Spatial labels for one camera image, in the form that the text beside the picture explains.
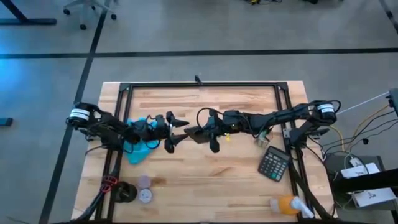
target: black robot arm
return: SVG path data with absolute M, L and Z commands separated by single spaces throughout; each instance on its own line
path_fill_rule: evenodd
M 147 122 L 149 118 L 156 120 L 154 127 Z M 80 102 L 74 105 L 66 123 L 82 132 L 88 141 L 99 137 L 110 150 L 122 151 L 123 140 L 135 144 L 141 140 L 147 142 L 165 139 L 165 149 L 173 153 L 174 146 L 188 137 L 187 134 L 174 135 L 173 127 L 185 126 L 189 122 L 175 119 L 171 111 L 167 112 L 166 121 L 163 115 L 157 115 L 155 118 L 148 116 L 146 120 L 126 124 L 97 105 Z
M 302 136 L 315 131 L 320 126 L 329 126 L 336 122 L 334 101 L 316 100 L 269 114 L 242 113 L 236 110 L 221 113 L 212 108 L 202 108 L 197 114 L 197 126 L 185 128 L 184 131 L 198 144 L 210 142 L 210 149 L 216 153 L 220 150 L 216 140 L 219 136 L 243 132 L 258 138 L 261 132 L 274 125 L 304 119 L 307 122 L 303 125 L 303 128 L 292 130 L 294 136 L 291 136 L 292 139 L 302 140 Z M 207 123 L 200 126 L 198 115 L 203 110 L 208 110 L 210 116 Z

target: gray floor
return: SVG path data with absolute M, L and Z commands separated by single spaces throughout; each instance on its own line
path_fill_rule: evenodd
M 55 17 L 58 24 L 0 27 L 0 54 L 89 52 L 99 12 L 90 12 L 88 30 L 80 31 L 77 13 L 62 14 L 65 1 L 40 1 L 40 7 L 38 1 L 14 2 L 29 17 Z M 387 3 L 398 15 L 398 4 Z M 378 1 L 320 0 L 313 6 L 285 0 L 252 7 L 238 0 L 120 0 L 116 11 L 117 21 L 109 15 L 105 20 L 97 52 L 398 47 L 398 35 Z M 0 15 L 11 17 L 3 6 Z M 83 100 L 96 103 L 106 81 L 193 80 L 200 73 L 203 80 L 303 80 L 310 100 L 338 99 L 348 108 L 398 87 L 397 61 L 397 53 L 95 58 Z M 14 223 L 9 217 L 39 220 L 85 62 L 0 60 L 1 116 L 15 119 L 12 127 L 0 129 L 0 223 Z M 336 126 L 350 136 L 385 104 L 380 98 L 343 113 Z M 392 128 L 354 152 L 380 155 L 388 169 L 397 168 L 396 133 Z M 323 142 L 335 139 L 331 133 Z M 86 145 L 78 133 L 72 136 L 51 222 L 70 218 Z M 339 210 L 339 215 L 392 223 L 388 212 Z

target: wooden table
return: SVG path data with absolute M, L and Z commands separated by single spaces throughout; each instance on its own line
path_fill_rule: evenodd
M 307 102 L 303 82 L 288 82 L 293 106 Z M 114 112 L 119 82 L 103 84 L 99 107 Z M 196 125 L 195 116 L 202 107 L 220 111 L 240 110 L 248 113 L 271 113 L 277 110 L 274 91 L 267 87 L 135 88 L 130 119 L 173 111 L 176 118 Z M 208 113 L 201 113 L 205 124 Z M 273 129 L 270 145 L 284 149 L 280 126 Z M 174 129 L 175 134 L 183 128 Z M 174 154 L 163 144 L 139 165 L 122 160 L 120 180 L 137 184 L 141 175 L 152 177 L 154 199 L 149 204 L 135 200 L 116 204 L 114 222 L 291 222 L 295 216 L 272 213 L 269 199 L 291 195 L 289 173 L 274 182 L 257 172 L 265 149 L 254 143 L 249 134 L 234 134 L 231 140 L 218 138 L 220 152 L 213 154 L 208 144 L 182 141 Z M 90 147 L 99 145 L 90 143 Z M 313 142 L 310 148 L 320 155 Z M 310 189 L 327 211 L 332 211 L 333 197 L 322 164 L 308 150 L 303 150 Z M 86 157 L 72 218 L 81 214 L 97 194 L 103 172 L 105 150 Z M 107 211 L 105 200 L 104 213 Z

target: orange bottle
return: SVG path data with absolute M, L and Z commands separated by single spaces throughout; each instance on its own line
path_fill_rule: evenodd
M 308 207 L 301 201 L 298 196 L 282 196 L 278 198 L 272 198 L 269 201 L 272 211 L 281 213 L 284 215 L 296 215 L 299 212 L 303 213 L 303 216 L 313 218 L 314 214 Z

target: blue towel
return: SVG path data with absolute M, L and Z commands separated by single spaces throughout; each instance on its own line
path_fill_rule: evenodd
M 131 124 L 133 122 L 134 121 L 132 121 L 132 120 L 127 121 L 128 124 Z M 157 124 L 156 121 L 152 121 L 150 123 L 150 125 L 153 128 L 156 127 L 156 124 Z M 154 149 L 150 149 L 150 148 L 156 147 L 156 145 L 158 145 L 158 143 L 159 143 L 158 140 L 148 141 L 148 142 L 144 142 L 143 140 L 141 140 L 137 144 L 131 144 L 131 143 L 125 141 L 124 145 L 123 145 L 123 148 L 125 150 L 124 155 L 127 157 L 130 164 L 136 165 L 136 164 L 140 163 L 141 161 L 143 161 L 154 150 Z

